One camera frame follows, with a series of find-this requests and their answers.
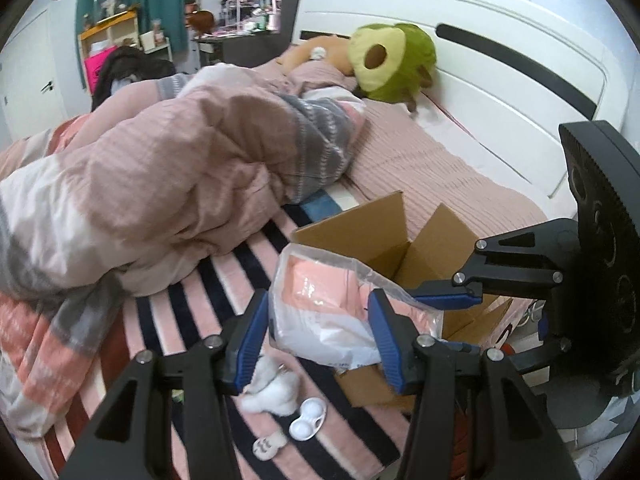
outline box flap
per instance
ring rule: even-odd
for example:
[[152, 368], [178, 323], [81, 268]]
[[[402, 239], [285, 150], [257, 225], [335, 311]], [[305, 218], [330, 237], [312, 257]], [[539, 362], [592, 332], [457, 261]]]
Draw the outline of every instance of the box flap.
[[335, 380], [340, 384], [354, 408], [374, 404], [391, 404], [396, 400], [396, 394], [386, 383], [382, 372], [376, 365], [336, 374]]
[[504, 319], [504, 316], [506, 316], [512, 301], [513, 298], [507, 298], [504, 303], [495, 310], [478, 316], [467, 326], [451, 335], [449, 340], [484, 346], [486, 339], [494, 332], [495, 328]]
[[395, 396], [392, 402], [384, 402], [382, 406], [400, 410], [403, 413], [413, 413], [415, 406], [415, 395]]
[[402, 192], [297, 229], [291, 241], [356, 258], [391, 277], [408, 246]]
[[[478, 236], [451, 209], [440, 204], [407, 249], [394, 281], [404, 288], [415, 288], [426, 280], [449, 280], [465, 264], [476, 240]], [[496, 297], [485, 294], [479, 305], [446, 312], [442, 336], [448, 339], [470, 324]]]

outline wooden shelf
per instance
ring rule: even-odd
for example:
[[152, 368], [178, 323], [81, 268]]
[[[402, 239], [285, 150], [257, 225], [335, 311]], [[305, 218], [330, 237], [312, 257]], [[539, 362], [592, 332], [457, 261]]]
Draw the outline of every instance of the wooden shelf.
[[89, 30], [84, 31], [79, 35], [80, 41], [84, 41], [87, 38], [90, 38], [94, 34], [98, 34], [98, 32], [102, 32], [109, 27], [113, 27], [113, 25], [117, 25], [118, 23], [126, 22], [127, 20], [133, 20], [137, 16], [135, 10], [128, 10], [127, 12], [123, 12], [122, 14], [118, 14], [113, 16], [112, 18], [107, 18], [100, 25], [96, 25], [95, 27], [90, 28]]

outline stuffed animal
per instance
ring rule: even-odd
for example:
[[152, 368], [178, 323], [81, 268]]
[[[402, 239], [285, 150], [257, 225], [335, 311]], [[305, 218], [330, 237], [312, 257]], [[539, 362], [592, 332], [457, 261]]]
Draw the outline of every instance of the stuffed animal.
[[100, 6], [104, 9], [106, 17], [110, 18], [116, 13], [116, 4], [118, 0], [104, 0]]
[[298, 408], [300, 378], [271, 356], [261, 355], [254, 376], [240, 397], [240, 408], [247, 413], [269, 412], [292, 415]]
[[323, 60], [346, 76], [353, 75], [353, 66], [347, 53], [349, 40], [338, 36], [316, 36], [287, 50], [276, 62], [288, 75], [293, 69], [310, 60]]
[[412, 23], [359, 28], [349, 41], [348, 56], [358, 85], [375, 101], [406, 103], [413, 112], [414, 96], [432, 84], [436, 49], [429, 35]]

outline shelf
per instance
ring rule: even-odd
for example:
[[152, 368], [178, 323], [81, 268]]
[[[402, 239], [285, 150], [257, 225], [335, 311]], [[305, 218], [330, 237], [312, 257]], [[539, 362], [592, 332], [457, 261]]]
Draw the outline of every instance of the shelf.
[[154, 52], [157, 52], [158, 50], [162, 50], [164, 48], [169, 48], [169, 41], [167, 40], [166, 43], [162, 44], [162, 45], [158, 45], [156, 47], [153, 47], [151, 50], [143, 50], [142, 52], [144, 52], [145, 54], [152, 54]]
[[100, 25], [96, 25], [95, 27], [92, 27], [80, 34], [80, 40], [84, 41], [87, 38], [90, 38], [92, 35], [97, 34], [98, 32], [106, 30], [109, 27], [113, 27], [113, 25], [126, 22], [127, 20], [133, 20], [136, 16], [137, 14], [135, 10], [128, 10], [126, 12], [118, 14], [117, 16], [113, 16], [112, 18], [107, 18], [102, 23], [100, 23]]

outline pink package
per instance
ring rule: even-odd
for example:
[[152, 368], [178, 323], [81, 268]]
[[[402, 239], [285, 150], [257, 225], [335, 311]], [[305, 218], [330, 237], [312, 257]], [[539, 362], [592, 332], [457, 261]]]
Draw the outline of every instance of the pink package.
[[98, 78], [100, 77], [100, 68], [107, 59], [107, 56], [117, 49], [117, 46], [110, 46], [107, 50], [103, 50], [100, 54], [88, 57], [84, 60], [84, 67], [86, 68], [86, 77], [89, 81], [89, 90], [91, 94], [95, 91], [95, 86], [98, 84]]
[[395, 312], [419, 333], [439, 337], [442, 313], [363, 263], [321, 249], [289, 244], [270, 288], [272, 344], [290, 354], [335, 368], [380, 362], [367, 322], [367, 303], [382, 288]]

